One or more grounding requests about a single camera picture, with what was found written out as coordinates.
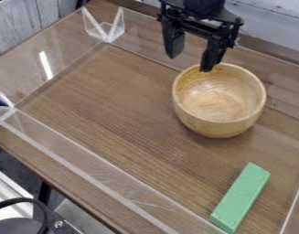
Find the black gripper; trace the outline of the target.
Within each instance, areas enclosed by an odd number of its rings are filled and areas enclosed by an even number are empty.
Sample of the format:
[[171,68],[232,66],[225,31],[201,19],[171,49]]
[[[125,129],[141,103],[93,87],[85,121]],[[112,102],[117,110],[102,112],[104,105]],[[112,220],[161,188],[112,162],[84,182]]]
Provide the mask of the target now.
[[209,72],[220,63],[227,48],[235,46],[239,28],[244,20],[224,7],[225,0],[158,0],[164,52],[173,59],[184,49],[184,33],[199,37],[221,36],[225,40],[211,38],[203,52],[200,68]]

